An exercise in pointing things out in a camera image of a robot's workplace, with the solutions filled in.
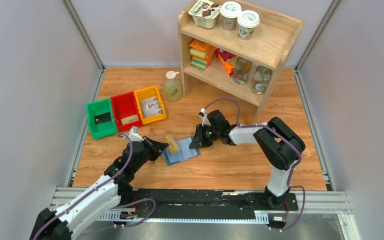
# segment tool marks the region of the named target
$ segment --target shelf board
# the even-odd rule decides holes
[[[254,63],[275,70],[288,47],[293,34],[260,23],[251,39],[238,37],[238,26],[232,31],[224,30],[219,19],[217,24],[207,29],[195,25],[191,19],[180,29],[182,34],[209,43],[225,51],[236,54]]]
[[[183,72],[255,106],[259,106],[263,99],[263,94],[257,95],[251,91],[251,77],[245,84],[236,84],[216,59],[213,59],[204,71],[188,65]]]

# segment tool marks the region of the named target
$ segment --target glass jar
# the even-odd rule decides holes
[[[253,62],[245,58],[238,57],[234,65],[233,81],[236,84],[244,84],[247,82]]]
[[[272,70],[258,66],[251,82],[251,91],[255,94],[263,94],[272,78]]]

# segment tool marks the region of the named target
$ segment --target white wall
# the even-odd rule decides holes
[[[302,77],[361,239],[384,239],[384,1],[343,0]]]
[[[105,65],[180,64],[177,19],[191,0],[72,2]],[[248,2],[306,21],[286,62],[296,66],[332,0]]]
[[[67,183],[99,74],[60,0],[0,0],[0,240]]]

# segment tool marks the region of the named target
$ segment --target wooden shelf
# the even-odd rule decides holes
[[[275,87],[289,53],[304,27],[304,23],[299,19],[267,8],[242,0],[235,0],[241,5],[242,10],[255,11],[260,18],[260,24],[255,28],[251,39],[243,40],[238,37],[238,26],[232,31],[224,30],[221,19],[211,29],[195,25],[188,11],[196,1],[193,0],[180,13],[177,20],[183,96],[186,97],[188,95],[195,86],[196,79],[199,79],[258,106],[254,116],[255,123]],[[227,1],[213,0],[213,2],[222,5]],[[255,64],[271,69],[273,74],[264,94],[256,95],[251,92],[251,80],[244,85],[234,83],[224,72],[222,66],[215,62],[210,63],[204,71],[191,67],[192,57],[189,52],[189,44],[194,39],[209,43],[250,60]]]
[[[258,25],[249,40],[240,39],[238,31],[238,26],[235,30],[227,31],[223,29],[221,24],[217,24],[211,29],[203,28],[195,25],[194,20],[190,20],[181,28],[182,34],[209,43],[271,70],[277,68],[292,37],[289,32],[265,24]]]
[[[263,99],[263,94],[257,95],[251,91],[250,80],[245,84],[236,84],[216,59],[214,59],[204,71],[200,71],[190,65],[186,66],[183,71],[185,74],[211,84],[255,106],[259,106]]]

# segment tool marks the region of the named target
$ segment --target yellow bin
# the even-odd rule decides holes
[[[142,120],[142,123],[144,125],[150,124],[156,121],[164,120],[167,118],[166,108],[164,107],[163,100],[161,99],[160,91],[158,90],[158,87],[156,85],[134,90],[133,92],[134,92],[134,97],[136,98],[137,108],[139,109],[140,119]],[[158,99],[159,105],[162,108],[162,114],[144,118],[141,101],[151,97],[156,97]]]

